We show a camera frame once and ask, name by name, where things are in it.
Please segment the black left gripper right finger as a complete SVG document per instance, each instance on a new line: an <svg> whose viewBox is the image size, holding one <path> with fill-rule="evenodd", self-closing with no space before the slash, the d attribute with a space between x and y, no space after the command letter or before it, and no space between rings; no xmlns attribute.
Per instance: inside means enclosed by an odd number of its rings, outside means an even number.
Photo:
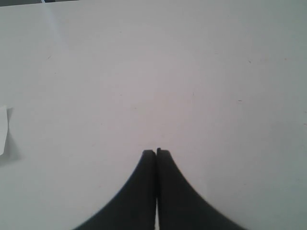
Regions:
<svg viewBox="0 0 307 230"><path fill-rule="evenodd" d="M242 230L188 183L171 153L157 149L156 170L159 228L161 230Z"/></svg>

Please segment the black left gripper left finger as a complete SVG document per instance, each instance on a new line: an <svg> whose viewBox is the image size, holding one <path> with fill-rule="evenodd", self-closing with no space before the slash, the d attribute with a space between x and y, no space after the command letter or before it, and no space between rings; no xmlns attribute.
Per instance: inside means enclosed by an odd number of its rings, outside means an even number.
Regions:
<svg viewBox="0 0 307 230"><path fill-rule="evenodd" d="M78 230L153 230L156 215L156 154L143 151L120 191Z"/></svg>

